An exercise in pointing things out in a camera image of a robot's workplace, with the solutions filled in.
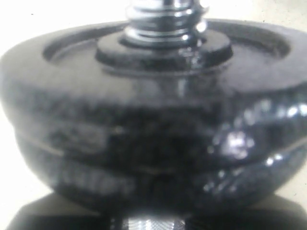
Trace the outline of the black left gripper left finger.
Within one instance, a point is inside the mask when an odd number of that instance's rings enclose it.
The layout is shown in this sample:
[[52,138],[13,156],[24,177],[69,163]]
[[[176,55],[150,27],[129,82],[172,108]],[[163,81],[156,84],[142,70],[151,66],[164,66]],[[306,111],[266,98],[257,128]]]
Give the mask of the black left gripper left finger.
[[8,230],[119,230],[120,220],[50,194],[22,206]]

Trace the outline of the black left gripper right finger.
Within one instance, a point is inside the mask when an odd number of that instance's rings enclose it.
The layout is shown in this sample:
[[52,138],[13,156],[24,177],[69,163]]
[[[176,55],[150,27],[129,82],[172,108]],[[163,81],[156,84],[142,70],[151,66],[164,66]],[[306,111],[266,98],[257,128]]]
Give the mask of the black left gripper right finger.
[[307,212],[289,199],[272,195],[248,208],[187,219],[188,230],[305,230]]

